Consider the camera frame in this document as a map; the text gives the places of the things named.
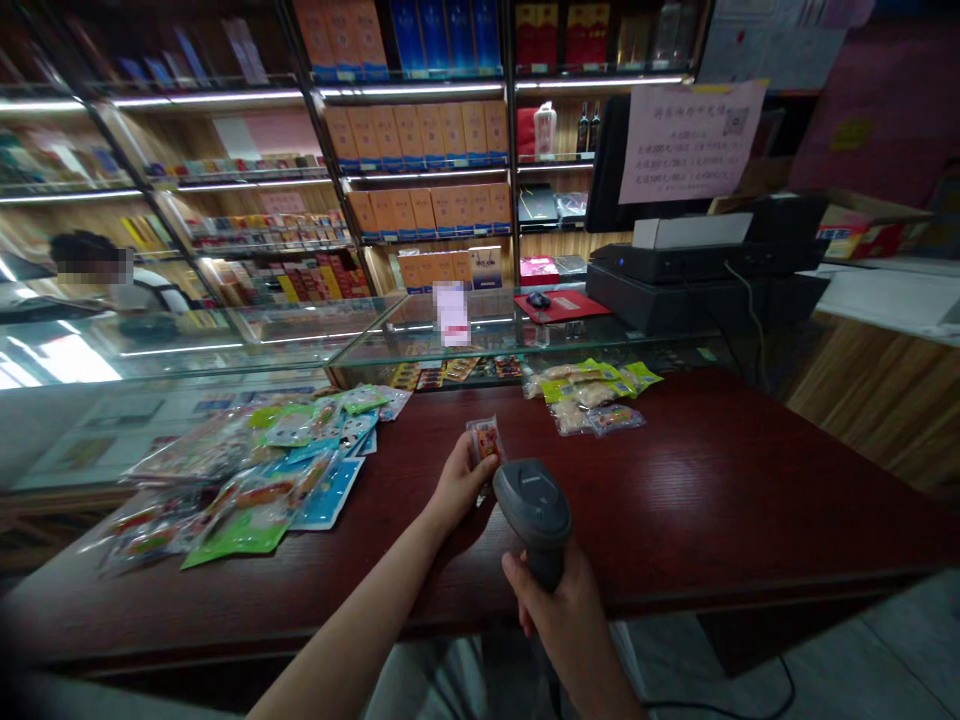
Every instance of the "qr code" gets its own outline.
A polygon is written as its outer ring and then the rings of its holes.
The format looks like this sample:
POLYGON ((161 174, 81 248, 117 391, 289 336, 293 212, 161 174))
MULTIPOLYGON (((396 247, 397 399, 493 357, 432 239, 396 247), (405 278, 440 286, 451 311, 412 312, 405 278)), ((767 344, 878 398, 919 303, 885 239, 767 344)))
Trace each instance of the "qr code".
POLYGON ((736 108, 727 110, 727 122, 723 126, 723 134, 743 135, 743 126, 747 124, 747 113, 750 108, 736 108))

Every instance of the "wine bottle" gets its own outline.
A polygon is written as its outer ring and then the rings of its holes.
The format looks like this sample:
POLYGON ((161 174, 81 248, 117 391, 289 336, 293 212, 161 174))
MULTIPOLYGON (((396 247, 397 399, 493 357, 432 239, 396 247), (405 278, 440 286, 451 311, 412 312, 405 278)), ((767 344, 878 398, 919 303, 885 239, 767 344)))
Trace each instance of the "wine bottle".
POLYGON ((587 118, 587 103, 583 103, 583 113, 577 125, 577 152, 587 151, 587 136, 590 134, 590 120, 587 118))
POLYGON ((597 100, 593 106, 593 120, 590 121, 590 140, 587 143, 587 149, 590 152, 597 151, 597 140, 600 137, 600 101, 597 100))

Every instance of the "barcode scanner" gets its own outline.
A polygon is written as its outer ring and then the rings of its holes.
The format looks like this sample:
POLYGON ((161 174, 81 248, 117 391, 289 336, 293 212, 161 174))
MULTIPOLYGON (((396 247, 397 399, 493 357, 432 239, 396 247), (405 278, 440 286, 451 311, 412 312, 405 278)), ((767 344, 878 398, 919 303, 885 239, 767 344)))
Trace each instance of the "barcode scanner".
MULTIPOLYGON (((493 492, 503 516, 526 546, 530 574, 544 590, 553 593, 563 578, 564 548, 573 531, 573 517, 563 490, 542 462, 526 458, 497 468, 493 492)), ((546 675, 550 704, 559 718, 560 680, 539 638, 534 655, 546 675)))

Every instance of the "computer mouse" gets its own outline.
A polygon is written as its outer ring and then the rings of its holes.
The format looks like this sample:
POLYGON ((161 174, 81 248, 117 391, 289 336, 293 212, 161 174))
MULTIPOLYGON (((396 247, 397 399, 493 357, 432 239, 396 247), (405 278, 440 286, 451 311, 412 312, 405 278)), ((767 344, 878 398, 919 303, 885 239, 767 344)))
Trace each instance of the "computer mouse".
POLYGON ((527 302, 530 303, 530 307, 535 307, 537 310, 543 310, 544 308, 550 307, 550 298, 543 293, 530 293, 527 295, 527 302))

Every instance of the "computer monitor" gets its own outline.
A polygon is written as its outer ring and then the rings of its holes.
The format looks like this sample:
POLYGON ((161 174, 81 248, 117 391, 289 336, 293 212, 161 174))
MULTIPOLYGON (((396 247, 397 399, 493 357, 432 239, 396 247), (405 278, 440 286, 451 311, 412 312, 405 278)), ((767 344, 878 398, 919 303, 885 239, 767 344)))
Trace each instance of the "computer monitor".
POLYGON ((587 232, 632 231, 637 220, 704 215, 711 198, 670 202, 620 204, 620 184, 627 155, 627 128, 630 126, 630 96, 614 95, 606 104, 600 121, 600 138, 593 161, 593 183, 587 198, 587 232))

